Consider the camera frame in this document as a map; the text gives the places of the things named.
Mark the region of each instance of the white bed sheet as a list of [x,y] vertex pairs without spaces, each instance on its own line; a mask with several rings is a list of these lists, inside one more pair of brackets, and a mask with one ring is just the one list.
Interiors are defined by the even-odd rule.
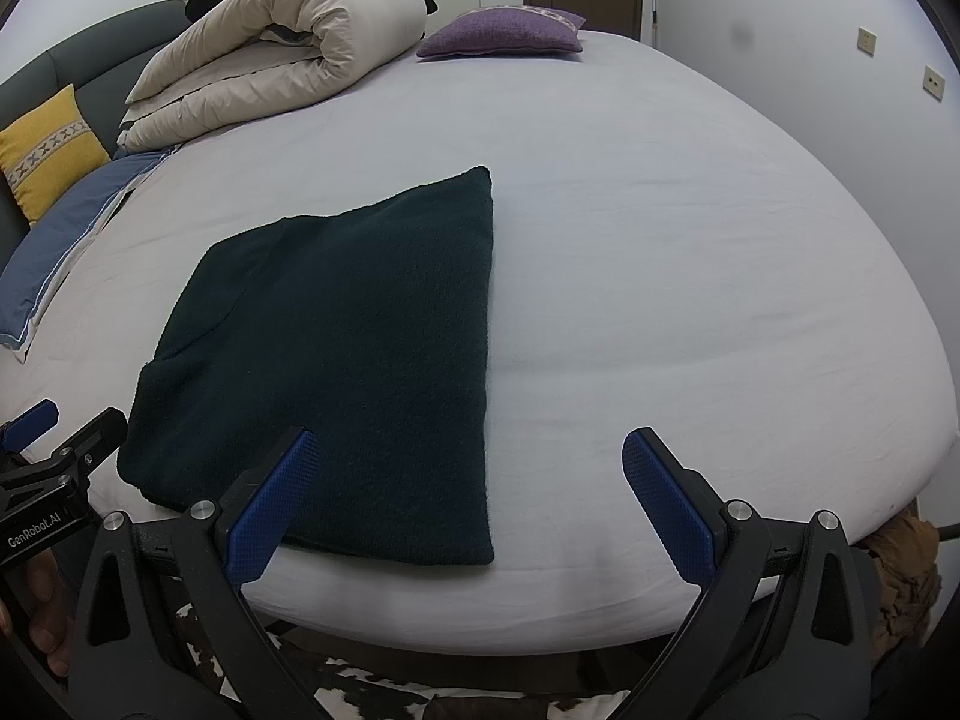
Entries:
[[[75,266],[27,364],[4,350],[0,418],[55,400],[61,423],[42,453],[104,407],[126,412],[214,242],[483,164],[496,560],[422,568],[281,548],[245,589],[253,605],[464,654],[671,630],[695,589],[623,479],[621,443],[640,425],[723,497],[767,517],[827,507],[850,538],[869,533],[956,435],[947,359],[909,276],[779,127],[648,47],[583,41],[570,59],[407,55],[325,103],[181,148]],[[266,329],[283,343],[282,328]],[[112,460],[91,499],[138,520],[167,514]]]

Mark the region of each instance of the dark green sweater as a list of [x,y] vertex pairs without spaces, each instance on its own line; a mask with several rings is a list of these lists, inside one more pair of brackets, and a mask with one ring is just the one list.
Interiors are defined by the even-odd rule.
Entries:
[[141,371],[120,476],[184,509],[302,425],[322,470],[287,541],[489,563],[492,217],[490,175],[474,167],[213,245]]

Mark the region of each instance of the headboard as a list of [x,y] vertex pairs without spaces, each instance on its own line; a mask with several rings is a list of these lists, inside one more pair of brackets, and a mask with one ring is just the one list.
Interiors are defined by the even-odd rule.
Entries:
[[[166,0],[95,23],[57,43],[0,84],[0,129],[72,83],[80,113],[113,156],[133,84],[150,57],[189,25],[184,1]],[[28,230],[0,173],[0,271]]]

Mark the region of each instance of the electrical outlet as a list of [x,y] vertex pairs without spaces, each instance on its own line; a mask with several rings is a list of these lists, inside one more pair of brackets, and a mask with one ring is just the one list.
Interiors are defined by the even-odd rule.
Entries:
[[877,50],[877,35],[872,32],[867,32],[867,30],[861,26],[860,31],[856,34],[856,47],[858,47],[861,52],[873,56]]
[[944,76],[929,65],[923,70],[923,88],[938,100],[944,99]]

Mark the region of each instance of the blue pillow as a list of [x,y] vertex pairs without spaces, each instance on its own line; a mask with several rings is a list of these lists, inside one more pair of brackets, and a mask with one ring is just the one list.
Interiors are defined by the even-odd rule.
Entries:
[[98,167],[68,189],[27,233],[0,274],[0,343],[24,362],[43,312],[73,264],[120,203],[170,151]]

